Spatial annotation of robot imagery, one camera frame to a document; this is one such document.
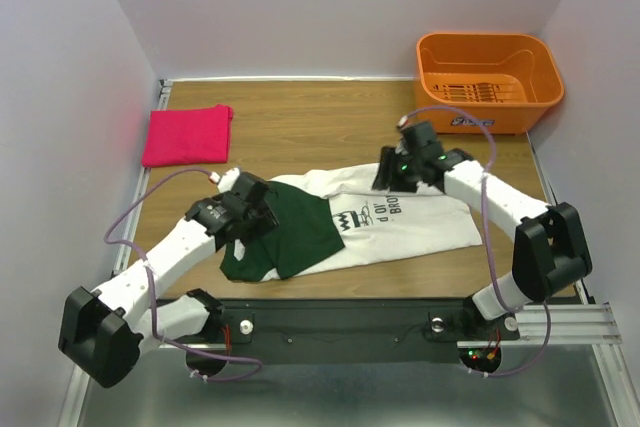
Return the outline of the white green-sleeved t-shirt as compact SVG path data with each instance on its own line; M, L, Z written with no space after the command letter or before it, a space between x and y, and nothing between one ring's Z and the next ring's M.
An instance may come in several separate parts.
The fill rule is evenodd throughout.
M415 194L374 191L377 169L363 164L271 179L267 200L279 225L243 254L227 247L225 277L287 280L481 244L465 203L426 185Z

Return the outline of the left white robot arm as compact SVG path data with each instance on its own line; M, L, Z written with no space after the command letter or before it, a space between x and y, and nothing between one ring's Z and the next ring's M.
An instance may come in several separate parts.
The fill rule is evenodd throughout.
M217 370L233 362L228 353L194 349L181 341L192 336L231 340L220 301L194 289L169 304L158 303L159 295L199 262L225 246L242 251L278 225L265 180L238 168L208 177L217 195L195 201L124 272L93 289L78 287L66 298L58 348L100 386L115 386L144 354L163 345L211 359Z

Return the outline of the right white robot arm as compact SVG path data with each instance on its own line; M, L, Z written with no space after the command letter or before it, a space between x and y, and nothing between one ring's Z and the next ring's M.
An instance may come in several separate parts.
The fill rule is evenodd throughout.
M372 187L414 194L422 185L461 201L512 241L512 266L467 297L458 316L466 336L482 337L496 321L532 302L544 302L588 276L593 264L577 209L550 205L492 175L462 149L445 150L428 121L403 118L396 146L382 148Z

